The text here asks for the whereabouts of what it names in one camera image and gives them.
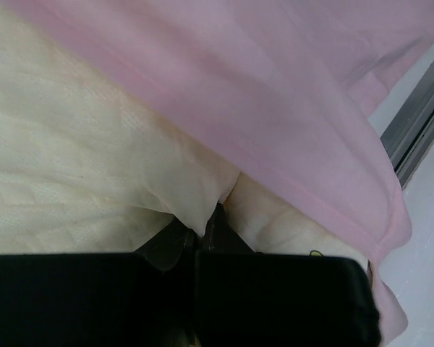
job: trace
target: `bedding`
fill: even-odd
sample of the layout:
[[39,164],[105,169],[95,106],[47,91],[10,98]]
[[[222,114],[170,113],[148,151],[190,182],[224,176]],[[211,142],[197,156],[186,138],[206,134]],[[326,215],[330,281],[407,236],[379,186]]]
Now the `bedding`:
[[254,249],[369,260],[403,331],[377,269],[409,220],[366,118],[434,1],[3,2],[100,71],[0,5],[0,253],[129,251],[171,214],[202,234],[222,201]]

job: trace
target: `pink fabric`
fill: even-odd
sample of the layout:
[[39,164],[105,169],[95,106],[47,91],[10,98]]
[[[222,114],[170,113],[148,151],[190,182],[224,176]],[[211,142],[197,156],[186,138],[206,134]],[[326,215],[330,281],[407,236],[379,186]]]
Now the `pink fabric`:
[[[434,0],[2,0],[375,269],[410,237],[367,117],[434,41]],[[374,271],[386,341],[407,325]]]

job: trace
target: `white quilted fabric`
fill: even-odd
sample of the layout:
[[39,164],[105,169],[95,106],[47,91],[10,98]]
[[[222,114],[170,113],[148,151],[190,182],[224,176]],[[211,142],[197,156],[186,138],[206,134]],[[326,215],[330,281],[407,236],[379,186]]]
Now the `white quilted fabric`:
[[201,234],[226,200],[231,224],[254,249],[318,250],[367,266],[238,175],[0,6],[0,253],[128,252],[171,214]]

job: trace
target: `pink fabric corner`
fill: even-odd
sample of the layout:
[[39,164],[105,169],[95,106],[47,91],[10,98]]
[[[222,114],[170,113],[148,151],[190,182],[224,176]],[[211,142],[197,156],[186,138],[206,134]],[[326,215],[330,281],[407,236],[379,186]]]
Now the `pink fabric corner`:
[[[368,257],[411,233],[370,112],[434,0],[2,0]],[[386,341],[407,325],[375,271]]]

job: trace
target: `pink fabric edge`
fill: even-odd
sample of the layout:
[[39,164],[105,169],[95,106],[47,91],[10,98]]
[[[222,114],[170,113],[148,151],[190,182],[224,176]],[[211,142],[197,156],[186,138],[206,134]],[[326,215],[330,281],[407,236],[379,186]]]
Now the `pink fabric edge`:
[[[126,90],[131,94],[137,96],[147,104],[152,105],[152,107],[157,107],[155,108],[157,112],[163,113],[166,111],[169,115],[169,118],[176,126],[178,126],[182,131],[188,133],[197,141],[201,143],[218,143],[218,146],[214,147],[220,149],[220,151],[218,151],[219,155],[224,156],[234,165],[240,167],[245,173],[249,174],[254,180],[265,185],[272,192],[285,199],[293,206],[299,208],[302,212],[311,211],[311,213],[307,213],[310,218],[316,220],[328,230],[336,231],[335,234],[341,239],[350,239],[350,236],[354,235],[353,239],[350,241],[350,245],[361,251],[361,253],[370,259],[370,261],[374,262],[376,267],[379,267],[382,259],[391,249],[400,247],[405,243],[396,243],[392,237],[398,229],[392,223],[393,220],[396,220],[395,214],[402,213],[404,210],[404,207],[400,206],[403,204],[403,200],[401,201],[399,199],[399,196],[401,196],[401,187],[397,180],[395,183],[396,193],[394,193],[392,199],[393,216],[391,218],[390,225],[386,229],[386,233],[381,239],[386,239],[387,241],[390,241],[390,243],[386,244],[386,246],[382,248],[380,247],[380,244],[382,244],[380,242],[381,240],[376,240],[370,237],[368,233],[364,232],[358,225],[354,224],[345,218],[345,216],[338,213],[333,207],[325,204],[315,195],[306,192],[298,184],[274,170],[266,163],[261,163],[258,161],[256,157],[252,155],[252,153],[248,153],[246,150],[243,150],[240,146],[234,143],[230,134],[224,134],[216,131],[215,129],[210,132],[205,129],[205,127],[202,127],[202,124],[199,124],[198,122],[187,124],[187,128],[184,129],[180,122],[177,121],[177,119],[180,118],[177,116],[177,113],[175,115],[170,114],[169,109],[164,110],[161,104],[155,103],[158,92],[162,94],[165,92],[159,88],[154,81],[141,74],[131,64],[123,60],[122,57],[104,47],[102,43],[93,40],[93,38],[91,38],[87,33],[78,30],[76,25],[65,22],[58,16],[57,13],[49,9],[42,1],[1,1],[20,13],[27,20],[44,27],[47,34],[63,43],[66,47],[71,48],[83,58],[90,61],[94,66],[107,74],[113,81],[126,88]],[[169,99],[174,99],[173,95],[167,96]],[[246,158],[251,158],[251,160],[248,160],[244,163],[239,161],[237,155],[234,154],[236,153],[234,150],[236,147],[240,152],[245,154]],[[269,172],[270,175],[264,175],[261,174],[261,172]],[[263,178],[267,176],[277,177],[278,179],[265,181]],[[319,211],[319,209],[312,208],[313,206],[317,207],[318,205],[322,205],[324,209]],[[411,228],[408,226],[408,229],[406,230],[408,230],[406,237],[406,240],[408,241],[409,237],[411,236]],[[370,244],[374,245],[374,251],[372,252],[369,251]],[[377,305],[379,308],[386,307],[386,309],[388,309],[390,300],[395,300],[395,298],[393,295],[389,295],[390,289],[388,289],[388,287],[382,283],[377,270],[374,272],[374,280],[375,285],[373,286],[373,289],[375,290],[375,299],[377,301]],[[399,312],[396,313],[398,316],[402,317],[404,324],[395,327],[395,331],[386,335],[398,335],[407,326],[407,318],[401,308]],[[386,321],[381,322],[381,325],[387,324],[388,323]]]

